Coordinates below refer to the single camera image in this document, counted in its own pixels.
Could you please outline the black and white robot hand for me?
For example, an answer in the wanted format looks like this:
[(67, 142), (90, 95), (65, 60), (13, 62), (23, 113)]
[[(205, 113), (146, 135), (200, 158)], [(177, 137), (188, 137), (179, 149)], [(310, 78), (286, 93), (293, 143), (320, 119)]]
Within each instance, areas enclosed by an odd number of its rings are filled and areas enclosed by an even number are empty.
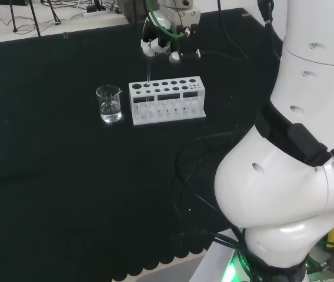
[(169, 61), (183, 59), (181, 44), (192, 37), (198, 28), (201, 11), (194, 1), (143, 1), (146, 19), (141, 37), (141, 49), (148, 58), (168, 55)]

